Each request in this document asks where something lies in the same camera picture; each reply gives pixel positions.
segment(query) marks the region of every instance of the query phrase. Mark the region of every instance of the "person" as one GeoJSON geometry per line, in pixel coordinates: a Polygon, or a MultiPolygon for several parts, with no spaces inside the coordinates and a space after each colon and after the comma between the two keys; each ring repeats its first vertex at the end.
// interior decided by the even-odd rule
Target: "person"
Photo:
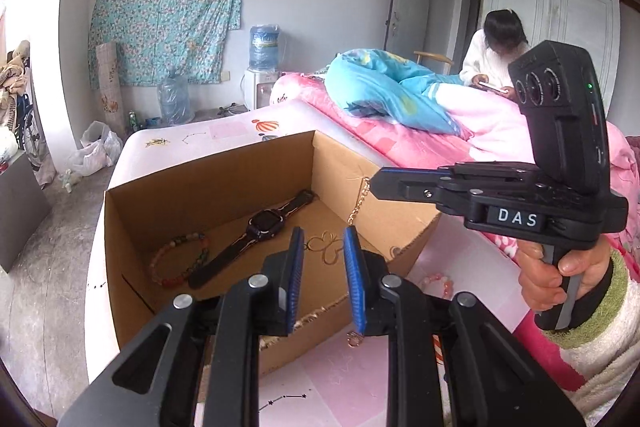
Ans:
{"type": "Polygon", "coordinates": [[[522,22],[513,10],[489,12],[466,52],[460,71],[465,86],[488,90],[510,100],[515,90],[507,66],[529,49],[522,22]],[[480,82],[500,89],[500,92],[481,86],[480,82]]]}
{"type": "Polygon", "coordinates": [[[565,255],[558,268],[545,264],[542,256],[541,245],[518,240],[515,260],[521,269],[519,282],[533,311],[546,311],[564,302],[561,276],[583,274],[570,327],[543,334],[559,347],[559,362],[568,364],[580,379],[573,389],[564,391],[587,426],[593,427],[613,405],[640,361],[638,265],[604,235],[591,250],[565,255]]]}

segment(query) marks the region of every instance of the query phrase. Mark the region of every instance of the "black hair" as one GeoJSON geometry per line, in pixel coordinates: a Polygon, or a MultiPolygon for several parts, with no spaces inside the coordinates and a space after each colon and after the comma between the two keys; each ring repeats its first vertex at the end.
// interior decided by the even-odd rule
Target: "black hair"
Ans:
{"type": "Polygon", "coordinates": [[[484,38],[490,48],[493,48],[494,44],[498,44],[512,50],[523,42],[529,43],[524,34],[520,17],[513,10],[489,12],[484,19],[482,29],[484,29],[484,38]]]}

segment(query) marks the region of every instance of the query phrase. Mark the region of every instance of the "green can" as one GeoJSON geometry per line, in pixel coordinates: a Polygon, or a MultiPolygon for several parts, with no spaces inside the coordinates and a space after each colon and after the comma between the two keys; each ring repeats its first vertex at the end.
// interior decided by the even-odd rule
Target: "green can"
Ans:
{"type": "Polygon", "coordinates": [[[138,132],[140,130],[140,124],[138,123],[138,117],[135,111],[129,111],[129,127],[131,127],[131,132],[138,132]]]}

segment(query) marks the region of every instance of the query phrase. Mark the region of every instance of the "sleeve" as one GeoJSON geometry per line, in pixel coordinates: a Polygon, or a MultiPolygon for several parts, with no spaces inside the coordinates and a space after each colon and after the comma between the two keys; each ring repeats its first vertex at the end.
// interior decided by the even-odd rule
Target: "sleeve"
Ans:
{"type": "Polygon", "coordinates": [[[611,250],[611,261],[609,288],[591,317],[577,328],[545,333],[586,380],[570,397],[589,427],[606,414],[640,362],[640,285],[618,250],[611,250]]]}
{"type": "Polygon", "coordinates": [[[462,69],[460,70],[460,80],[465,83],[465,86],[471,85],[471,79],[480,74],[480,59],[482,57],[482,40],[484,39],[484,32],[478,30],[474,33],[469,44],[469,49],[466,52],[465,60],[462,62],[462,69]]]}

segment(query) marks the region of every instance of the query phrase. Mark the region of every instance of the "metal bolt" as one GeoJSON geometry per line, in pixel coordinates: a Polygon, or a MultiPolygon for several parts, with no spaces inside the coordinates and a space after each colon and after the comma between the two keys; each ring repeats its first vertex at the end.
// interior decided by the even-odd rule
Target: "metal bolt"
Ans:
{"type": "Polygon", "coordinates": [[[382,278],[382,285],[386,288],[398,288],[402,284],[402,279],[397,275],[389,274],[382,278]]]}
{"type": "Polygon", "coordinates": [[[249,277],[249,286],[251,288],[263,288],[269,283],[269,278],[263,273],[257,273],[249,277]]]}
{"type": "Polygon", "coordinates": [[[469,292],[459,293],[456,296],[456,299],[458,300],[458,303],[465,308],[473,308],[476,305],[476,302],[478,302],[476,296],[469,292]]]}
{"type": "Polygon", "coordinates": [[[174,299],[174,308],[183,310],[193,304],[193,297],[187,293],[182,293],[174,299]]]}

